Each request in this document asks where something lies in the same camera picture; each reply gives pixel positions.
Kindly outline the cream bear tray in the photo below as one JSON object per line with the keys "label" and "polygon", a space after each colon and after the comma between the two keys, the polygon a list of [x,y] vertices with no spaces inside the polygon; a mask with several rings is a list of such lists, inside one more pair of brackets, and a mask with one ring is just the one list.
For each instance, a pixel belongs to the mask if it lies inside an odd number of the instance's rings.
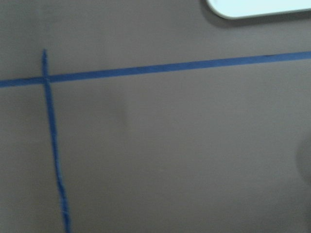
{"label": "cream bear tray", "polygon": [[206,0],[206,3],[216,15],[231,20],[311,10],[309,0]]}

